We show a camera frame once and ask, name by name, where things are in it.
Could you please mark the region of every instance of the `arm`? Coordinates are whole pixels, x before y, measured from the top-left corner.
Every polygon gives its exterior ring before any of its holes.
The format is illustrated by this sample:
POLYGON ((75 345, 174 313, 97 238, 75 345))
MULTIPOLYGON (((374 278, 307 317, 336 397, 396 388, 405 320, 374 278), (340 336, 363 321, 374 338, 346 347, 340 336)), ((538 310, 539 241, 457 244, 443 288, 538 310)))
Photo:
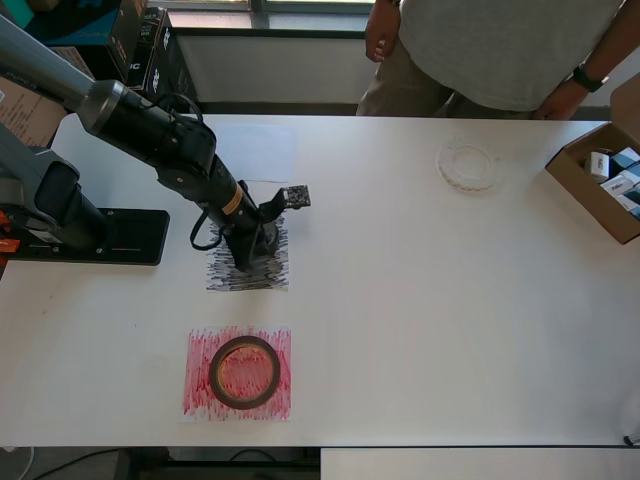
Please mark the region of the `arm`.
MULTIPOLYGON (((584 65, 592 80, 602 80, 640 46, 640 0, 627 0, 584 65)), ((536 119, 569 120, 589 94, 569 79, 561 83, 534 113, 536 119)))
POLYGON ((393 51, 400 30, 400 2, 376 0, 367 23, 367 57, 379 63, 393 51))
POLYGON ((640 46, 640 0, 627 0, 584 65, 593 80, 602 80, 640 46))

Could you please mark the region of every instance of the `gray t-shirt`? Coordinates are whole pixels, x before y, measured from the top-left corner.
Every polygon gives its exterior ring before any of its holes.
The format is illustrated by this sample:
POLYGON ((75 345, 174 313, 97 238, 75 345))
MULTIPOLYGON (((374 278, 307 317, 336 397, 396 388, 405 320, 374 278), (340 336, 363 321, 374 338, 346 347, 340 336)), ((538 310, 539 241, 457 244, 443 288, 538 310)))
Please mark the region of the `gray t-shirt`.
POLYGON ((437 82, 501 110, 537 109, 591 53, 622 0, 404 0, 400 40, 437 82))

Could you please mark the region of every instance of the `khaki pants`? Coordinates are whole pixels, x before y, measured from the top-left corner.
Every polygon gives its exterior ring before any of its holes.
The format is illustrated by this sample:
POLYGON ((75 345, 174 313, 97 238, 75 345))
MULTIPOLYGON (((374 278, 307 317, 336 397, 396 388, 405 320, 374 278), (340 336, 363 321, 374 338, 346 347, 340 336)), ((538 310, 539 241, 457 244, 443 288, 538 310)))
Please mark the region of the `khaki pants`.
POLYGON ((496 110, 473 103, 420 70, 398 40, 392 54, 378 67, 373 82, 360 101, 357 115, 433 117, 438 112, 438 116, 450 118, 522 120, 531 118, 533 113, 496 110))

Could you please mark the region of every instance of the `brown tape roll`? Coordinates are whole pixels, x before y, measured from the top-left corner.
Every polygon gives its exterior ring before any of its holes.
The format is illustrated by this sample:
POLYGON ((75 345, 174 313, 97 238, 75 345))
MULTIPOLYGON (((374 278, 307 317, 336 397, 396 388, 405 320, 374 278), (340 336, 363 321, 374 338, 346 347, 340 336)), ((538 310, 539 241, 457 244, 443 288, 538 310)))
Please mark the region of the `brown tape roll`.
POLYGON ((221 403, 223 403, 227 407, 235 408, 236 410, 249 410, 266 403, 267 400, 269 400, 276 392, 279 382, 280 360, 278 359, 278 354, 266 340, 251 335, 236 337, 233 340, 229 340, 227 343, 225 343, 213 356, 211 367, 209 368, 209 384, 211 385, 213 394, 221 403), (257 348, 266 353, 269 357, 269 360, 271 361, 271 365, 273 368, 269 385, 267 385, 267 388, 262 393, 253 398, 241 399, 238 397, 234 397, 230 395, 229 392, 227 392, 227 390, 222 385, 220 377, 222 374, 224 361, 227 359, 227 357, 233 352, 247 347, 257 348))

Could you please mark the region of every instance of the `black cable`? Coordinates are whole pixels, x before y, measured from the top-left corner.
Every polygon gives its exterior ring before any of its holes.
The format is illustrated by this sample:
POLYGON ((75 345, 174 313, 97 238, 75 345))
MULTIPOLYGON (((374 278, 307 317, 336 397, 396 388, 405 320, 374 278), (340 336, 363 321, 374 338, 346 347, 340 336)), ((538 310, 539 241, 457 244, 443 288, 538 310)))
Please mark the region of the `black cable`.
POLYGON ((107 453, 116 453, 119 452, 120 449, 119 448, 111 448, 109 450, 100 450, 98 452, 93 452, 93 453, 89 453, 87 455, 83 455, 82 457, 76 458, 75 460, 71 460, 70 462, 65 463, 64 465, 60 465, 59 467, 56 467, 52 470, 49 470, 48 472, 44 472, 40 475, 38 475, 37 477, 35 477, 33 480, 40 480, 41 478, 44 477, 48 477, 49 475, 51 475, 52 473, 55 472, 59 472, 60 470, 70 467, 71 465, 74 465, 78 462, 81 462, 82 460, 86 460, 87 458, 91 458, 91 457, 95 457, 98 455, 106 455, 107 453))
POLYGON ((158 100, 153 102, 151 105, 148 105, 146 107, 142 107, 142 110, 149 110, 150 108, 157 107, 163 101, 165 101, 167 98, 171 98, 171 97, 180 98, 183 101, 185 101, 187 103, 187 105, 189 105, 189 109, 191 111, 193 111, 193 113, 198 118, 198 122, 204 123, 204 117, 202 116, 202 112, 200 111, 198 106, 195 104, 195 102, 193 100, 191 100, 189 97, 187 97, 186 95, 183 95, 181 93, 175 93, 175 92, 167 93, 166 95, 161 96, 158 100))
POLYGON ((271 455, 270 453, 265 452, 264 450, 260 450, 259 448, 246 448, 244 450, 240 450, 238 453, 236 453, 233 457, 231 457, 229 459, 230 462, 233 462, 236 458, 238 458, 240 455, 244 455, 245 453, 259 453, 261 455, 264 455, 265 457, 267 457, 270 461, 272 462, 277 462, 276 457, 274 457, 273 455, 271 455))
POLYGON ((196 224, 193 226, 193 230, 191 230, 191 235, 189 235, 189 241, 191 242, 191 246, 201 252, 206 252, 207 250, 213 250, 218 245, 220 245, 222 243, 222 239, 224 238, 223 236, 224 230, 225 228, 227 228, 226 225, 223 225, 218 229, 218 239, 215 242, 210 243, 209 245, 196 244, 196 237, 198 236, 198 232, 200 231, 200 228, 202 228, 202 224, 204 223, 208 215, 209 215, 209 210, 208 209, 203 210, 202 215, 200 215, 198 220, 196 220, 196 224))

